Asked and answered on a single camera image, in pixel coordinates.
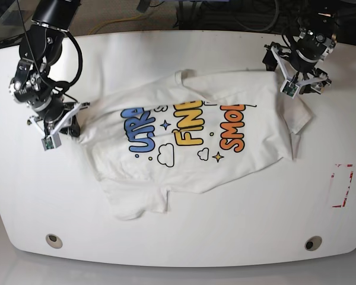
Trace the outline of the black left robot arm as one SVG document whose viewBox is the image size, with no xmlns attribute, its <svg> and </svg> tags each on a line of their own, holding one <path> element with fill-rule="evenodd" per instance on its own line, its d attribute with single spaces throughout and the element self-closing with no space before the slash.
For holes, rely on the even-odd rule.
<svg viewBox="0 0 356 285">
<path fill-rule="evenodd" d="M 267 71 L 279 68 L 284 77 L 280 91 L 291 98 L 298 94 L 322 94 L 332 84 L 328 73 L 317 67 L 336 46 L 335 20 L 329 14 L 301 13 L 297 18 L 298 39 L 290 28 L 281 37 L 284 44 L 266 45 L 263 58 Z"/>
</svg>

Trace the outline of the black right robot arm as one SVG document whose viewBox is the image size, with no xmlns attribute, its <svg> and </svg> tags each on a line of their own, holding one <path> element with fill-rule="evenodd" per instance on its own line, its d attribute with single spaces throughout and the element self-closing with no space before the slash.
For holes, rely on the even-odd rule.
<svg viewBox="0 0 356 285">
<path fill-rule="evenodd" d="M 43 121 L 44 134 L 49 136 L 55 126 L 78 103 L 65 103 L 66 92 L 77 83 L 83 68 L 82 51 L 69 28 L 78 11 L 80 1 L 40 1 L 24 29 L 19 47 L 20 60 L 9 84 L 9 92 L 18 103 L 28 104 Z M 52 65 L 62 54 L 62 42 L 67 37 L 78 55 L 78 69 L 72 81 L 49 78 Z"/>
</svg>

